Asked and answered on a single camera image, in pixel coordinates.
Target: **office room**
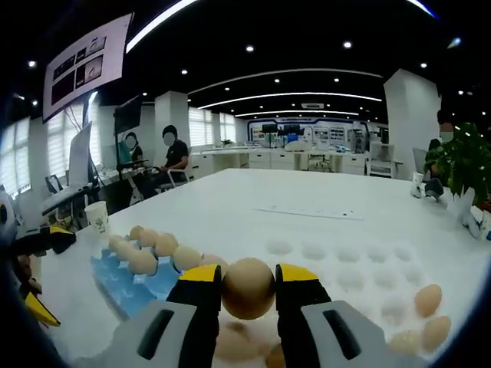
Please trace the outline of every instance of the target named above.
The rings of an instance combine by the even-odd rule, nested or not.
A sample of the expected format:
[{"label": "office room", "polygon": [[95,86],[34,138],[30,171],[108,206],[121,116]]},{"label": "office room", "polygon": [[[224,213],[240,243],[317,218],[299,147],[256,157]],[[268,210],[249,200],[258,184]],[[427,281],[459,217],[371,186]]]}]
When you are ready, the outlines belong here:
[{"label": "office room", "polygon": [[25,31],[8,41],[22,47],[0,120],[7,355],[169,368],[483,355],[484,5],[45,6],[8,10]]}]

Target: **egg carton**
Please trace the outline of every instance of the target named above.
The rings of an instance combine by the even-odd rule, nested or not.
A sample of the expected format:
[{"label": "egg carton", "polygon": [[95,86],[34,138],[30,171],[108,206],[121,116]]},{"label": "egg carton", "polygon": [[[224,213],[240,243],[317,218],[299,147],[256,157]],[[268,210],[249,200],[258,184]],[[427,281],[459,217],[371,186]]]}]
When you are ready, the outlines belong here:
[{"label": "egg carton", "polygon": [[[153,252],[152,247],[142,248],[138,241],[131,241],[136,249]],[[100,289],[123,319],[132,318],[154,300],[165,301],[176,284],[180,273],[171,257],[159,257],[154,275],[133,274],[129,262],[120,261],[115,252],[101,251],[100,258],[91,258],[94,278]]]},{"label": "egg carton", "polygon": [[[404,330],[422,331],[414,296],[432,284],[408,241],[392,244],[321,245],[315,241],[272,239],[263,261],[274,271],[278,263],[299,265],[314,272],[333,301],[347,301],[384,330],[386,341]],[[444,296],[437,312],[445,309]]]}]

